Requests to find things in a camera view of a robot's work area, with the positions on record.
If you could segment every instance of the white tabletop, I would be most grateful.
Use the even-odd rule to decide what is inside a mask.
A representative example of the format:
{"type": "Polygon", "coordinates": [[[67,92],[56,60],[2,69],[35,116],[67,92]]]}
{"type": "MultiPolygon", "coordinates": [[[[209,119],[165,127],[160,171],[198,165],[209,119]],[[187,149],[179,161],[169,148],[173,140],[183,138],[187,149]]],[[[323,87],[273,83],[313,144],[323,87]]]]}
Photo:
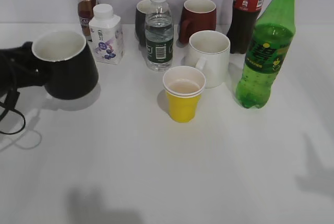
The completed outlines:
{"type": "MultiPolygon", "coordinates": [[[[0,24],[0,48],[58,28],[80,32],[0,24]]],[[[97,63],[89,95],[20,90],[27,130],[0,136],[1,224],[334,223],[333,25],[297,26],[262,109],[233,99],[243,56],[231,55],[229,81],[205,90],[187,124],[166,113],[163,73],[146,67],[134,26],[123,30],[125,56],[97,63]]]]}

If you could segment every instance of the cup rim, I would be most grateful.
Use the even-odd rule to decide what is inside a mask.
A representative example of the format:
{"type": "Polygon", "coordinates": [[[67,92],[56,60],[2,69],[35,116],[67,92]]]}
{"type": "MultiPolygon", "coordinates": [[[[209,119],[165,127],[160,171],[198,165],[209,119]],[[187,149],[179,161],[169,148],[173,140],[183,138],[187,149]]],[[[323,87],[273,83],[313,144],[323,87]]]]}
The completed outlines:
{"type": "Polygon", "coordinates": [[[214,5],[214,9],[212,9],[212,10],[210,10],[210,11],[205,11],[205,12],[201,12],[201,13],[199,13],[199,12],[190,10],[189,8],[186,7],[186,3],[189,2],[189,1],[192,1],[192,0],[186,0],[186,1],[183,3],[183,7],[184,7],[185,9],[187,9],[188,11],[190,11],[190,12],[192,12],[192,13],[195,13],[195,14],[208,14],[208,13],[210,13],[210,12],[212,12],[212,11],[214,11],[214,10],[217,9],[217,6],[216,6],[215,2],[213,2],[212,0],[203,0],[203,1],[209,1],[210,3],[212,3],[212,4],[214,5]]]}
{"type": "Polygon", "coordinates": [[[141,1],[139,1],[139,2],[137,3],[136,8],[137,8],[137,10],[138,10],[139,12],[141,12],[142,14],[146,14],[146,13],[143,12],[142,10],[140,10],[140,9],[138,8],[138,6],[139,6],[141,3],[148,2],[148,1],[150,1],[150,0],[141,0],[141,1]]]}
{"type": "Polygon", "coordinates": [[[168,69],[168,70],[164,73],[164,75],[163,75],[163,77],[162,77],[162,83],[163,83],[163,87],[164,87],[164,89],[165,89],[167,92],[169,92],[171,95],[176,96],[176,97],[179,97],[179,98],[192,98],[192,97],[195,97],[195,96],[197,96],[197,95],[199,95],[199,94],[201,94],[201,93],[203,92],[203,90],[204,90],[204,88],[205,88],[205,85],[206,85],[206,83],[207,83],[207,80],[206,80],[206,77],[205,77],[204,73],[201,72],[200,70],[198,70],[197,68],[194,68],[194,67],[192,67],[192,66],[174,66],[174,67],[168,69]],[[197,90],[196,92],[191,92],[191,93],[180,93],[180,92],[175,92],[175,91],[171,90],[171,89],[165,84],[165,77],[166,77],[166,74],[167,74],[170,70],[172,70],[172,69],[174,69],[174,68],[179,68],[179,67],[182,67],[182,68],[189,68],[189,69],[194,69],[194,70],[196,70],[197,72],[201,73],[202,77],[204,78],[204,84],[203,84],[203,86],[202,86],[199,90],[197,90]]]}
{"type": "Polygon", "coordinates": [[[52,31],[48,31],[48,32],[46,32],[46,33],[43,33],[43,34],[40,35],[37,39],[35,39],[35,40],[33,41],[33,43],[32,43],[31,51],[32,51],[33,55],[34,55],[36,58],[38,58],[38,59],[40,59],[40,60],[42,60],[42,61],[51,62],[51,63],[57,63],[57,62],[68,61],[68,60],[70,60],[71,58],[77,56],[79,53],[81,53],[81,52],[85,49],[86,45],[87,45],[87,40],[86,40],[86,37],[85,37],[83,34],[80,34],[80,33],[76,32],[76,31],[73,31],[73,30],[52,30],[52,31]],[[51,35],[51,34],[53,34],[53,33],[59,33],[59,32],[71,32],[71,33],[75,33],[76,35],[80,36],[80,37],[83,39],[83,46],[82,46],[82,47],[80,48],[80,50],[78,50],[75,54],[73,54],[73,55],[71,55],[71,56],[69,56],[69,57],[67,57],[67,58],[64,58],[64,59],[62,59],[62,60],[46,60],[46,59],[40,57],[40,56],[36,53],[36,51],[35,51],[35,47],[36,47],[36,45],[37,45],[37,44],[38,44],[44,37],[46,37],[46,36],[48,36],[48,35],[51,35]]]}
{"type": "Polygon", "coordinates": [[[213,30],[203,30],[203,31],[198,31],[198,32],[195,32],[193,33],[190,38],[189,38],[189,45],[191,46],[192,49],[194,49],[196,52],[199,52],[199,53],[203,53],[203,54],[220,54],[220,53],[223,53],[225,51],[227,51],[230,47],[231,47],[231,41],[230,39],[222,32],[218,32],[218,31],[213,31],[213,30]],[[201,33],[204,33],[204,32],[210,32],[210,33],[217,33],[217,34],[220,34],[220,35],[223,35],[225,39],[227,39],[228,41],[228,46],[222,50],[222,51],[219,51],[219,52],[215,52],[215,53],[207,53],[207,52],[203,52],[201,50],[198,50],[197,48],[195,48],[192,44],[192,38],[194,36],[196,36],[196,34],[201,34],[201,33]]]}

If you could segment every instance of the white mug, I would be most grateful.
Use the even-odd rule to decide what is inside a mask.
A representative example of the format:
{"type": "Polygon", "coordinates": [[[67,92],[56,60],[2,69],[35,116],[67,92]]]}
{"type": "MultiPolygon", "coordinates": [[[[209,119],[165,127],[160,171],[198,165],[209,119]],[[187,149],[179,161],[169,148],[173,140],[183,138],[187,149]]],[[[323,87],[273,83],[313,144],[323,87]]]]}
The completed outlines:
{"type": "Polygon", "coordinates": [[[220,32],[196,32],[189,39],[185,65],[204,73],[207,79],[206,88],[219,86],[228,73],[230,45],[229,38],[220,32]]]}

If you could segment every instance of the brown soda bottle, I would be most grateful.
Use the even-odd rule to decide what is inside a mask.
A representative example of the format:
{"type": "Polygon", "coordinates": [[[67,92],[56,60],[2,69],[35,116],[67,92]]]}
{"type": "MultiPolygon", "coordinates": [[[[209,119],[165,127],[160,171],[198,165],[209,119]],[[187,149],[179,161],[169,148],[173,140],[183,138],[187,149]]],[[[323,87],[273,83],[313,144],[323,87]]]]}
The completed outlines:
{"type": "Polygon", "coordinates": [[[263,1],[233,0],[232,22],[226,35],[231,41],[231,53],[247,52],[263,1]]]}
{"type": "Polygon", "coordinates": [[[88,23],[94,17],[93,8],[97,5],[97,0],[78,0],[78,15],[82,32],[86,39],[91,41],[90,30],[88,23]]]}

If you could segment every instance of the red mug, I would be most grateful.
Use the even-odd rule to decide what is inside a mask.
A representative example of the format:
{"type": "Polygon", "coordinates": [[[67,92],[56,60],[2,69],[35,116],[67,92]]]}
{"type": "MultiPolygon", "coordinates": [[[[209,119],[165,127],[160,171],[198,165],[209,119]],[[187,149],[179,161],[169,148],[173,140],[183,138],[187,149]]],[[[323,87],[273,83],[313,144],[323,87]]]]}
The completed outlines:
{"type": "Polygon", "coordinates": [[[211,0],[187,0],[183,5],[178,40],[187,44],[195,32],[215,30],[217,24],[216,4],[211,0]]]}

